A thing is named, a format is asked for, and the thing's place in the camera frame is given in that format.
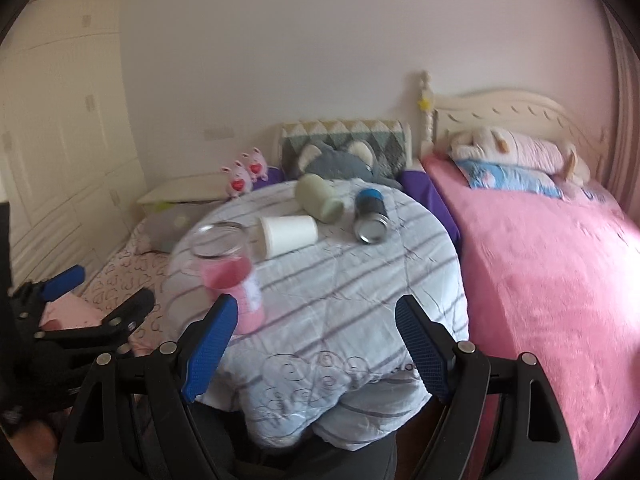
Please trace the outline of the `clear jar with pink label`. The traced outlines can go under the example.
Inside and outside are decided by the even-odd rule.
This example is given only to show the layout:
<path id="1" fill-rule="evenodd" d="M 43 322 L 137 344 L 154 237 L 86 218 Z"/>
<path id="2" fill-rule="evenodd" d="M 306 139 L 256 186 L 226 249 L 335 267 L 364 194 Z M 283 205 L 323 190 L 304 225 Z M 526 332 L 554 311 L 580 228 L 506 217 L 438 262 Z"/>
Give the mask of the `clear jar with pink label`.
<path id="1" fill-rule="evenodd" d="M 235 333 L 256 332 L 265 321 L 265 309 L 247 228 L 232 221 L 204 224 L 188 238 L 189 250 L 181 270 L 199 278 L 215 298 L 232 296 L 238 304 Z"/>

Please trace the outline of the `pink folded blanket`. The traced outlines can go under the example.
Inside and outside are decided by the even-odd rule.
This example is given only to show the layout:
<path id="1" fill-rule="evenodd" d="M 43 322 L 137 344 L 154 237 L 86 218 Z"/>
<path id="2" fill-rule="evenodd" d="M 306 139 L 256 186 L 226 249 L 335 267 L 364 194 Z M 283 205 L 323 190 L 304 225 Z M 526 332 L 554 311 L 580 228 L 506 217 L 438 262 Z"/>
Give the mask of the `pink folded blanket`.
<path id="1" fill-rule="evenodd" d="M 43 330 L 73 330 L 99 326 L 103 313 L 71 292 L 48 302 L 44 308 L 40 327 Z"/>

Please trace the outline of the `heart pattern bed sheet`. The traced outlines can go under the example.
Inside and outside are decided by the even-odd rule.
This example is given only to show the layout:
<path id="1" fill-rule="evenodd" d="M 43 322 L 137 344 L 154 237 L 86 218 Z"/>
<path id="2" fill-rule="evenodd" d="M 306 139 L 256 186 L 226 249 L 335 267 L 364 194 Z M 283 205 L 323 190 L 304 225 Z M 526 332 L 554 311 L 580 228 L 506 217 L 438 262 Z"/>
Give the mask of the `heart pattern bed sheet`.
<path id="1" fill-rule="evenodd" d="M 164 252 L 152 252 L 145 228 L 146 220 L 142 220 L 132 231 L 127 244 L 99 270 L 81 293 L 81 298 L 93 307 L 110 313 L 140 288 L 154 292 L 152 311 L 129 338 L 137 356 L 151 353 L 166 339 L 160 292 L 169 256 Z"/>

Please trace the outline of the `grey floral pillow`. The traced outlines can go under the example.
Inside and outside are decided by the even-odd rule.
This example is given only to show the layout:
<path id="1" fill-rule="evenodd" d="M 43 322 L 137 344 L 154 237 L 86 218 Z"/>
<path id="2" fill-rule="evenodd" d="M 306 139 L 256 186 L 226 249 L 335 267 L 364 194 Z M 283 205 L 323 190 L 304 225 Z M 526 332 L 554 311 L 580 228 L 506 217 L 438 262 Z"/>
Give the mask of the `grey floral pillow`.
<path id="1" fill-rule="evenodd" d="M 148 252 L 170 254 L 192 226 L 218 206 L 218 203 L 175 204 L 150 214 L 137 227 L 134 252 L 137 255 Z"/>

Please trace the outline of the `white wardrobe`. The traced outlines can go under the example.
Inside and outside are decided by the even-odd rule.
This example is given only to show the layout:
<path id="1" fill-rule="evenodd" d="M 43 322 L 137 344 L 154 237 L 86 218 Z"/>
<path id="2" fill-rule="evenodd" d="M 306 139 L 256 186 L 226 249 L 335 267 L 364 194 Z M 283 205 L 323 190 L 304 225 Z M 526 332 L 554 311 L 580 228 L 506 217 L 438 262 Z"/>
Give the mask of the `white wardrobe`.
<path id="1" fill-rule="evenodd" d="M 1 194 L 14 284 L 98 272 L 142 217 L 120 0 L 35 0 L 1 46 Z"/>

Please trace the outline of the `pink fleece bedspread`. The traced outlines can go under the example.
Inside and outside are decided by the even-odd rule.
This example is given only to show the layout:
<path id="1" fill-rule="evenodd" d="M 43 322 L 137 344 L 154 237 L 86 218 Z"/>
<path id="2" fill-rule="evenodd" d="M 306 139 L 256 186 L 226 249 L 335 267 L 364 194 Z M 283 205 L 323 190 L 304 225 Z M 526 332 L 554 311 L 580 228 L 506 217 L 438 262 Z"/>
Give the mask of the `pink fleece bedspread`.
<path id="1" fill-rule="evenodd" d="M 638 226 L 601 204 L 471 188 L 447 159 L 423 166 L 461 233 L 472 341 L 538 356 L 578 474 L 596 478 L 639 413 Z"/>

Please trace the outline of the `striped light blue quilt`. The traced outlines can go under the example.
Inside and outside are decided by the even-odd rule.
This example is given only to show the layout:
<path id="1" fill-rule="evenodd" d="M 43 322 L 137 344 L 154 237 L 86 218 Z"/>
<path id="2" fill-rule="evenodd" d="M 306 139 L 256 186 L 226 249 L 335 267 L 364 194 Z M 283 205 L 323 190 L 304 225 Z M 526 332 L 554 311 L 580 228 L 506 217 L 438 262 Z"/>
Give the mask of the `striped light blue quilt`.
<path id="1" fill-rule="evenodd" d="M 250 437 L 288 448 L 313 432 L 355 451 L 397 430 L 430 397 L 395 325 L 412 295 L 457 340 L 469 335 L 454 243 L 431 211 L 382 188 L 390 234 L 365 245 L 346 210 L 318 242 L 256 266 L 265 321 L 230 341 L 204 404 L 241 411 Z"/>

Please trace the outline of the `pink bunny toy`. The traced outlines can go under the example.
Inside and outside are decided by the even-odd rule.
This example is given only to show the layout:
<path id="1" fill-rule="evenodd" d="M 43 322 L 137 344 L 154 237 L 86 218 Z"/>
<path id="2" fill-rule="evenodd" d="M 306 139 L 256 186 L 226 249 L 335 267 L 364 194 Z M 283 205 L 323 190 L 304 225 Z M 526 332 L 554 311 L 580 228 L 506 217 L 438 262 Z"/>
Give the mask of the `pink bunny toy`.
<path id="1" fill-rule="evenodd" d="M 222 167 L 221 172 L 227 177 L 226 192 L 232 200 L 253 189 L 250 174 L 239 160 L 236 160 L 230 167 Z"/>
<path id="2" fill-rule="evenodd" d="M 269 166 L 259 148 L 252 148 L 249 152 L 243 153 L 242 159 L 253 182 L 268 180 Z"/>

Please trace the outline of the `rear pink bunny toy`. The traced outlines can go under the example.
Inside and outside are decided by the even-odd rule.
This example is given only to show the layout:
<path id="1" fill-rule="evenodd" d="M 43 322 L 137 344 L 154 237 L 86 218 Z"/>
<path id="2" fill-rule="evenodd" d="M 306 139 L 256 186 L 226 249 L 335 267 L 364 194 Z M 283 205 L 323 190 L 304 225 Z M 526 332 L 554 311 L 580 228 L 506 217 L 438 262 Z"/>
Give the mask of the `rear pink bunny toy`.
<path id="1" fill-rule="evenodd" d="M 242 159 L 253 182 L 268 180 L 269 166 L 259 148 L 252 148 L 249 152 L 243 153 Z"/>

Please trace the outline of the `blue black metal can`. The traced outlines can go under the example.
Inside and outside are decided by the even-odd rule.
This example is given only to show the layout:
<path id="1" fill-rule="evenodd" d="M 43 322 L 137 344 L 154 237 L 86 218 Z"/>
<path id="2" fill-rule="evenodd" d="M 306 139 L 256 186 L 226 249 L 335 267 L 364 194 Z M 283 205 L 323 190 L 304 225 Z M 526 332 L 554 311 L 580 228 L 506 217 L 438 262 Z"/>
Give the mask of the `blue black metal can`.
<path id="1" fill-rule="evenodd" d="M 390 219 L 384 197 L 376 188 L 364 188 L 355 197 L 354 233 L 364 244 L 378 244 L 386 239 Z"/>

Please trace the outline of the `blue cartoon pillow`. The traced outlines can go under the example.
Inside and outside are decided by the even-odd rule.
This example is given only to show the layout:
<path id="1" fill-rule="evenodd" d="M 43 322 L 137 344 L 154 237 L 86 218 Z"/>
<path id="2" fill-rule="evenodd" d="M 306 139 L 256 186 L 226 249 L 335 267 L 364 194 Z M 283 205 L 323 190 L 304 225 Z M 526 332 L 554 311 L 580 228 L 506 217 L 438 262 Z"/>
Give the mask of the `blue cartoon pillow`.
<path id="1" fill-rule="evenodd" d="M 456 160 L 454 163 L 468 181 L 470 188 L 527 192 L 551 198 L 562 197 L 562 191 L 548 174 L 541 171 L 475 160 Z"/>

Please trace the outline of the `white plush dog toy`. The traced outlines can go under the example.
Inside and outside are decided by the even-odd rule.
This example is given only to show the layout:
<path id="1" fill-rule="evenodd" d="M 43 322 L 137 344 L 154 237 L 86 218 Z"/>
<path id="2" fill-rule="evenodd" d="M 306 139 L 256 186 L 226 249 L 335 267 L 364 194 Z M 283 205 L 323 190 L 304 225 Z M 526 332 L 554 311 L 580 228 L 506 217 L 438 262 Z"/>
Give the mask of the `white plush dog toy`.
<path id="1" fill-rule="evenodd" d="M 591 180 L 590 168 L 572 142 L 544 140 L 505 128 L 486 126 L 457 133 L 451 138 L 449 154 L 454 160 L 538 170 L 579 186 Z"/>

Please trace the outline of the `diamond pattern quilted headboard cover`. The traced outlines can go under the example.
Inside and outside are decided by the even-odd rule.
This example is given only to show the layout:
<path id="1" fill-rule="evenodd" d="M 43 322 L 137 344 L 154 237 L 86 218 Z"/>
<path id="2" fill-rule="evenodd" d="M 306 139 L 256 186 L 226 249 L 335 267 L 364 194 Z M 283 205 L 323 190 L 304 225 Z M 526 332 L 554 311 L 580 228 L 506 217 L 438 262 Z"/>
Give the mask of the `diamond pattern quilted headboard cover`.
<path id="1" fill-rule="evenodd" d="M 352 141 L 369 145 L 383 177 L 394 178 L 412 162 L 412 135 L 408 125 L 398 120 L 313 120 L 284 122 L 274 141 L 274 157 L 281 170 L 292 177 L 298 156 L 310 141 L 331 148 L 347 148 Z"/>

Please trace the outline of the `cream wooden headboard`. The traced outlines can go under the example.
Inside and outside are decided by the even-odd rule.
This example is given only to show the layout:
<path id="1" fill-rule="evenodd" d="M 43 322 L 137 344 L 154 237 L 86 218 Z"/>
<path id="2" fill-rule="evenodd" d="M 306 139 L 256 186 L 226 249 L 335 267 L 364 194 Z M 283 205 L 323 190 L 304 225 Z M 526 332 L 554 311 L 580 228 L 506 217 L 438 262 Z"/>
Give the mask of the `cream wooden headboard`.
<path id="1" fill-rule="evenodd" d="M 484 126 L 498 126 L 548 141 L 567 140 L 576 145 L 588 164 L 591 177 L 605 180 L 608 166 L 608 134 L 595 134 L 568 108 L 535 92 L 484 90 L 463 96 L 441 96 L 431 88 L 431 75 L 420 75 L 420 155 L 442 154 L 457 133 Z"/>

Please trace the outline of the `wall socket plate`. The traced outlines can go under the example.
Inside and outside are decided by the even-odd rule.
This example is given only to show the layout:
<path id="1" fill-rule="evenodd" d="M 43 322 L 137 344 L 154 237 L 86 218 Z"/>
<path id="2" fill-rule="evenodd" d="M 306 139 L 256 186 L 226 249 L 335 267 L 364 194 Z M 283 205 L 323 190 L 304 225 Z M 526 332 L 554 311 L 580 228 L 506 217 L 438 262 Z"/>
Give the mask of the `wall socket plate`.
<path id="1" fill-rule="evenodd" d="M 233 139 L 234 130 L 231 127 L 207 128 L 203 131 L 206 140 L 227 140 Z"/>

